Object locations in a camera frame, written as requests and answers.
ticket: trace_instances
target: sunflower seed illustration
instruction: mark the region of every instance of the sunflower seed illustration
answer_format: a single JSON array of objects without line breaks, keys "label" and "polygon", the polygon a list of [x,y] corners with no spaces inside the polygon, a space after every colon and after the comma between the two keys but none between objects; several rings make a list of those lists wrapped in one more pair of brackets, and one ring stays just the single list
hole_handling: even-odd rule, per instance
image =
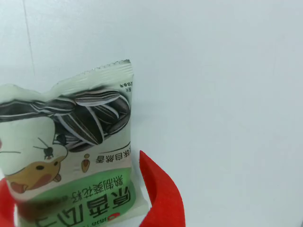
[{"label": "sunflower seed illustration", "polygon": [[35,101],[31,105],[37,112],[46,114],[69,114],[75,109],[76,103],[69,98],[58,97],[46,103]]},{"label": "sunflower seed illustration", "polygon": [[75,102],[81,106],[97,106],[115,101],[119,96],[119,91],[111,89],[85,91],[75,95]]},{"label": "sunflower seed illustration", "polygon": [[97,105],[92,107],[92,110],[102,123],[113,124],[119,119],[118,112],[108,105]]},{"label": "sunflower seed illustration", "polygon": [[0,104],[0,122],[16,121],[25,118],[37,117],[39,113],[29,102],[14,100]]},{"label": "sunflower seed illustration", "polygon": [[60,123],[80,140],[97,145],[103,142],[102,126],[90,107],[76,106],[74,112],[58,116]]},{"label": "sunflower seed illustration", "polygon": [[116,124],[113,124],[107,128],[107,133],[112,135],[121,131],[127,125],[129,119],[130,119],[130,114],[120,117],[119,121]]},{"label": "sunflower seed illustration", "polygon": [[71,132],[67,131],[67,129],[59,122],[58,117],[52,117],[54,123],[55,123],[55,131],[57,135],[63,134],[65,135],[66,141],[78,141],[79,138],[74,136]]},{"label": "sunflower seed illustration", "polygon": [[127,99],[124,96],[121,96],[113,102],[108,103],[108,105],[119,113],[128,114],[130,112],[130,106]]},{"label": "sunflower seed illustration", "polygon": [[90,145],[86,142],[80,141],[80,140],[78,142],[70,143],[70,144],[66,145],[66,148],[70,152],[80,152],[80,151],[87,150],[91,147],[92,147],[92,145]]}]

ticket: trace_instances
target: red plastic holder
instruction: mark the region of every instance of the red plastic holder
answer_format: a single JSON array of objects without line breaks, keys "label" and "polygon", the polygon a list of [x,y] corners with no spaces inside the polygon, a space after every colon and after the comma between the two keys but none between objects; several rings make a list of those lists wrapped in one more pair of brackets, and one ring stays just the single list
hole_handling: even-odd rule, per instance
[{"label": "red plastic holder", "polygon": [[[182,198],[172,179],[143,151],[140,170],[146,184],[152,208],[140,227],[185,227]],[[5,179],[0,181],[0,226],[14,227],[15,201]]]}]

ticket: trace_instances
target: white wall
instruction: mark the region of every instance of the white wall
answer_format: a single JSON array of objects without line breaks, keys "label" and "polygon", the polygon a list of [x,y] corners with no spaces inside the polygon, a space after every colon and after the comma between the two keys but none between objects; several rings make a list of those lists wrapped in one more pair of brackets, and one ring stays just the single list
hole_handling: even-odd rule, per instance
[{"label": "white wall", "polygon": [[130,59],[132,146],[174,179],[188,227],[300,226],[303,1],[25,0],[25,9],[32,59],[22,0],[0,0],[1,83],[45,91]]}]

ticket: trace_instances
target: plastic packaging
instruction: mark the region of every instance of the plastic packaging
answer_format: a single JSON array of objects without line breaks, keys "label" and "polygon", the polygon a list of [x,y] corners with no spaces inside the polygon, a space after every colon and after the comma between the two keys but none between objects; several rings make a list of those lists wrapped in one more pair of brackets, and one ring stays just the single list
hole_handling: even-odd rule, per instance
[{"label": "plastic packaging", "polygon": [[0,87],[0,168],[19,226],[100,226],[146,208],[132,175],[132,89],[129,61],[44,94]]}]

